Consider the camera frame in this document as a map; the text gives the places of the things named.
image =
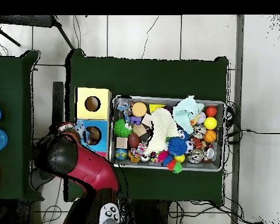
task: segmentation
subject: dark green cloth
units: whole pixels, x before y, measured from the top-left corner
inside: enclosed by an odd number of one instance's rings
[[[32,160],[31,72],[39,57],[28,51],[20,58],[0,57],[0,129],[8,144],[0,150],[0,199],[41,200],[29,184]]]
[[[226,102],[225,57],[212,61],[164,61],[156,59],[121,59],[85,57],[80,49],[72,50],[66,59],[66,118],[75,119],[75,87],[105,88],[113,96],[132,95],[185,98]],[[222,171],[182,171],[116,168],[121,193],[133,199],[222,200]],[[81,189],[69,185],[69,198],[81,195]]]

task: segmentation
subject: green spiky ball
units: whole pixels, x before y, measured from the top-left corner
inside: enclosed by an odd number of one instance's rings
[[[114,133],[116,136],[120,138],[127,138],[129,135],[132,134],[133,130],[126,129],[125,121],[121,118],[120,120],[117,120],[114,124]]]

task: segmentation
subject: orange ball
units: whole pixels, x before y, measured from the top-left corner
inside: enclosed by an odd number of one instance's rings
[[[213,106],[209,106],[205,109],[205,114],[206,116],[208,117],[213,117],[217,114],[217,109],[216,107],[213,107]]]
[[[207,130],[204,135],[205,142],[213,142],[214,140],[216,140],[216,138],[217,138],[216,133],[211,129]]]

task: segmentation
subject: red ball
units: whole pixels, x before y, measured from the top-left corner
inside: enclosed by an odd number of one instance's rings
[[[206,116],[208,117],[213,117],[217,114],[217,109],[216,107],[213,107],[213,106],[210,106],[210,107],[207,107],[206,110],[205,110],[205,114]]]

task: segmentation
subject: round hole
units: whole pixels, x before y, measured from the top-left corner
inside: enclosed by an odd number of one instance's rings
[[[102,138],[102,133],[100,132],[100,130],[94,126],[91,127],[86,127],[86,131],[85,131],[85,139],[84,140],[88,145],[97,145],[101,138]]]
[[[85,108],[88,111],[95,112],[100,108],[100,100],[96,96],[89,96],[85,100]]]

